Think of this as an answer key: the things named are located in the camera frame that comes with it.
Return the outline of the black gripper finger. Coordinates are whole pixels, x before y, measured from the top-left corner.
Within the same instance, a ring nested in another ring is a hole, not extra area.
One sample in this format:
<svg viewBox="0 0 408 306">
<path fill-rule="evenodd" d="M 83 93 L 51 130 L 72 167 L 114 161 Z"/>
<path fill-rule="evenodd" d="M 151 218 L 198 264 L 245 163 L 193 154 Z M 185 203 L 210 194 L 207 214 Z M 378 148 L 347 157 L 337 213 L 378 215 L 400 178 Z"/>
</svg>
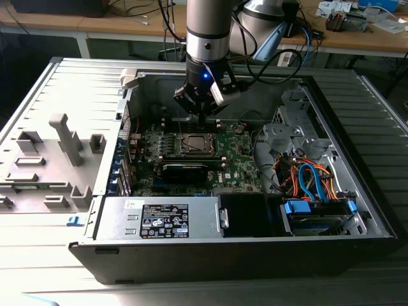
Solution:
<svg viewBox="0 0 408 306">
<path fill-rule="evenodd" d="M 219 112 L 223 111 L 228 105 L 219 106 L 217 103 L 213 102 L 206 106 L 206 117 L 211 117 L 217 115 Z"/>
<path fill-rule="evenodd" d="M 198 117 L 199 128 L 205 125 L 207 102 L 205 91 L 189 82 L 184 82 L 182 87 L 175 90 L 173 98 L 187 113 Z"/>
</svg>

